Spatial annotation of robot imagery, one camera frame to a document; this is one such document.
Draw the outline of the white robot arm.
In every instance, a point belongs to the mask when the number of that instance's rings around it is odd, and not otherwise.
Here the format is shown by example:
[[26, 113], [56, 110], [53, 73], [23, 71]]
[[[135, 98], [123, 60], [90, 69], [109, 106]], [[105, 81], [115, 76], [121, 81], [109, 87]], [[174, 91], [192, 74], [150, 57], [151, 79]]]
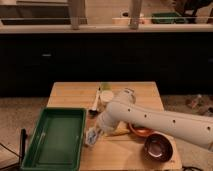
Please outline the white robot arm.
[[134, 92], [125, 88], [106, 105], [97, 125], [106, 133], [118, 124], [137, 124], [177, 137], [213, 152], [213, 118], [193, 114], [149, 109], [134, 103]]

